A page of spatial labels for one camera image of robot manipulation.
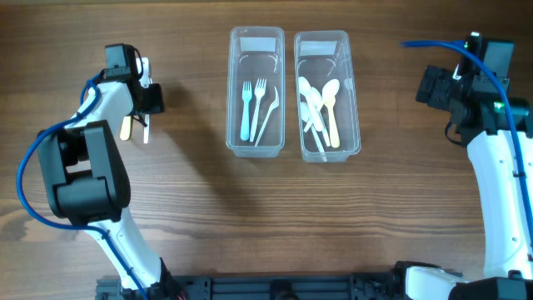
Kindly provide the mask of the light blue plastic fork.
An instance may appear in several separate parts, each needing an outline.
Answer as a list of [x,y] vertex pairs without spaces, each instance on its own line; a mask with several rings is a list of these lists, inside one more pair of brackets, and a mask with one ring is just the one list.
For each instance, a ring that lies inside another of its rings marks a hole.
[[252,83],[245,81],[242,85],[242,122],[240,139],[247,141],[250,138],[250,102],[252,100]]

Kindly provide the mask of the yellow plastic spoon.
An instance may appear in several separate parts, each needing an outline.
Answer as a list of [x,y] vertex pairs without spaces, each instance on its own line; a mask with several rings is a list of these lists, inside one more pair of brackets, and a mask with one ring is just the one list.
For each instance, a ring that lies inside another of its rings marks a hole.
[[339,148],[340,138],[339,138],[338,128],[336,125],[336,117],[334,113],[335,103],[336,103],[336,98],[334,96],[328,96],[324,99],[324,105],[326,106],[328,110],[330,143],[333,148]]

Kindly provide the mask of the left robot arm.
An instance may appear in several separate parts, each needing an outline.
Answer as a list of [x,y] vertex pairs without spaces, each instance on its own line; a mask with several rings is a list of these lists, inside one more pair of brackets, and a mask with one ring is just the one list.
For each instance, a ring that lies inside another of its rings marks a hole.
[[178,299],[182,290],[162,259],[151,250],[128,208],[131,186],[114,136],[125,117],[149,126],[163,113],[162,88],[132,45],[105,47],[106,67],[83,88],[71,118],[41,131],[22,164],[39,156],[49,207],[61,224],[36,213],[23,195],[24,166],[17,173],[22,205],[39,222],[84,231],[106,253],[120,275],[124,299]]

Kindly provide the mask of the yellow plastic fork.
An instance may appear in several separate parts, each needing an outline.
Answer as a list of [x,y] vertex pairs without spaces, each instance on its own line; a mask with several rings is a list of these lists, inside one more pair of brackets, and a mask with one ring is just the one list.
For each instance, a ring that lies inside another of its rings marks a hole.
[[121,140],[127,141],[131,138],[131,135],[132,135],[132,117],[126,116],[122,120],[122,126],[121,126],[119,137]]

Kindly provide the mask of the white plastic fork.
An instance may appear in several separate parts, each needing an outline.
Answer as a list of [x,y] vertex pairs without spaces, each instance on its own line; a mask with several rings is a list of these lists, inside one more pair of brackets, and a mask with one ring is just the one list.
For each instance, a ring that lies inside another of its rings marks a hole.
[[150,137],[150,125],[151,125],[151,116],[149,114],[145,114],[144,121],[146,126],[143,129],[143,143],[148,144],[149,143],[149,137]]
[[259,111],[261,106],[261,100],[266,93],[267,80],[265,78],[258,78],[254,89],[254,95],[256,98],[255,109],[252,117],[252,125],[250,132],[250,141],[253,142],[257,133],[257,124],[259,118]]
[[275,99],[274,101],[271,103],[268,111],[267,111],[267,114],[266,114],[266,117],[264,119],[264,122],[262,124],[262,127],[261,127],[261,130],[258,134],[258,137],[257,137],[257,140],[255,142],[255,146],[257,147],[262,139],[262,136],[263,136],[263,133],[265,132],[266,130],[266,127],[267,127],[267,124],[268,124],[268,121],[270,119],[270,116],[272,114],[272,112],[279,107],[280,105],[280,99],[279,99],[279,92],[277,90],[277,87],[274,87],[274,91],[275,91]]

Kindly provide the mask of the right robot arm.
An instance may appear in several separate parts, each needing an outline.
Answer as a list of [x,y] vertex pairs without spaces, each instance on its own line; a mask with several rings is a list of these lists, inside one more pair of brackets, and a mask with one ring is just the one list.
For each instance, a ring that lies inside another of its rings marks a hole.
[[427,66],[416,100],[447,111],[472,164],[485,232],[483,277],[468,281],[441,267],[398,262],[388,293],[402,299],[532,297],[532,106],[509,97],[511,41],[472,32],[462,40],[404,41],[461,55],[454,70]]

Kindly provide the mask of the white plastic spoon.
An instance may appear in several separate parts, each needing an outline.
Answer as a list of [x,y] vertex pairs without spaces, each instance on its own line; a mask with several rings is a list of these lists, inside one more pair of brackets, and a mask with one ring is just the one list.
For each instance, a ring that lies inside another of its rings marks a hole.
[[301,119],[302,119],[303,122],[306,123],[306,125],[304,127],[304,132],[306,133],[309,130],[311,130],[311,132],[313,134],[313,137],[315,139],[315,142],[316,142],[317,149],[318,149],[319,153],[321,154],[321,159],[325,163],[326,162],[326,154],[324,152],[324,147],[322,146],[321,140],[318,137],[317,131],[316,131],[314,125],[313,125],[310,108],[308,107],[308,104],[306,102],[301,102],[300,103],[300,109],[301,109],[301,113],[302,113]]
[[321,133],[322,133],[322,135],[324,137],[326,145],[328,147],[330,147],[331,146],[330,137],[329,137],[328,131],[326,129],[326,125],[324,123],[323,116],[321,114],[321,108],[323,106],[323,101],[322,101],[322,98],[321,98],[321,94],[318,92],[318,90],[315,87],[311,87],[311,98],[312,98],[312,100],[314,102],[314,106],[315,106],[316,111],[318,113],[318,117],[319,117],[320,124],[321,124]]
[[330,80],[329,82],[327,82],[323,89],[322,89],[322,93],[321,93],[321,98],[322,98],[322,101],[323,101],[323,106],[324,105],[324,99],[327,98],[328,96],[336,96],[338,90],[340,88],[340,83],[337,79],[332,79]]
[[316,101],[313,97],[313,92],[311,91],[311,84],[305,77],[299,77],[297,79],[297,83],[299,93],[306,98],[308,103],[312,124],[318,132],[321,132],[324,129],[324,124],[321,121],[319,112],[316,109]]

